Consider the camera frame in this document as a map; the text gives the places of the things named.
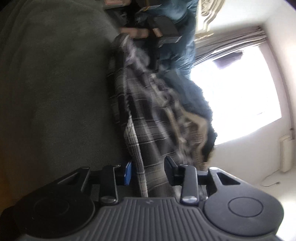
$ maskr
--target curtain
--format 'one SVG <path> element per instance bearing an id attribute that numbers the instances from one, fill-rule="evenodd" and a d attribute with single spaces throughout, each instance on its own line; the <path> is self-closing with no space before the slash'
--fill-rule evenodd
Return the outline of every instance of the curtain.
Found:
<path id="1" fill-rule="evenodd" d="M 248 27 L 226 33 L 212 33 L 195 42 L 195 63 L 218 59 L 247 46 L 259 45 L 267 35 L 260 27 Z"/>
<path id="2" fill-rule="evenodd" d="M 286 0 L 290 5 L 296 9 L 296 0 Z"/>

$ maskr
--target blue denim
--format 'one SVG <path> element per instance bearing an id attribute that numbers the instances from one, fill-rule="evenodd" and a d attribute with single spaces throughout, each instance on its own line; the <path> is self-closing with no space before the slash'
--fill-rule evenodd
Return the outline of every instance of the blue denim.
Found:
<path id="1" fill-rule="evenodd" d="M 164 44 L 160 48 L 160 64 L 166 69 L 177 69 L 190 78 L 195 59 L 194 35 L 198 0 L 163 0 L 162 5 L 147 13 L 167 16 L 175 24 L 182 38 L 175 44 Z"/>

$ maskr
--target window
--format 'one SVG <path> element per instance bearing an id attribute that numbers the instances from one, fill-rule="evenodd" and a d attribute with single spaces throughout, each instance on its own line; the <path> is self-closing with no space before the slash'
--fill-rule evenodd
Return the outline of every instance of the window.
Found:
<path id="1" fill-rule="evenodd" d="M 216 145 L 248 135 L 281 118 L 267 63 L 258 46 L 243 49 L 240 60 L 224 69 L 205 61 L 191 71 L 213 111 Z"/>

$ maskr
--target plaid fabric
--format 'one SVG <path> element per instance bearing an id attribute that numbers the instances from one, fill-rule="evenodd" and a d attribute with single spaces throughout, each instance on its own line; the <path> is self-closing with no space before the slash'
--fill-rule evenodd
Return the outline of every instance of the plaid fabric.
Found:
<path id="1" fill-rule="evenodd" d="M 207 142 L 208 121 L 184 109 L 182 109 L 182 113 L 186 117 L 186 127 L 189 128 L 189 134 L 186 139 L 190 144 L 191 157 L 194 160 L 193 164 L 197 170 L 204 170 L 205 162 L 204 156 L 202 155 L 202 148 Z"/>
<path id="2" fill-rule="evenodd" d="M 192 123 L 176 92 L 146 68 L 128 35 L 117 36 L 113 44 L 112 109 L 136 167 L 141 196 L 177 196 L 168 184 L 164 157 L 199 166 L 196 160 L 203 158 L 191 158 L 197 147 L 196 137 L 193 144 L 189 141 Z"/>

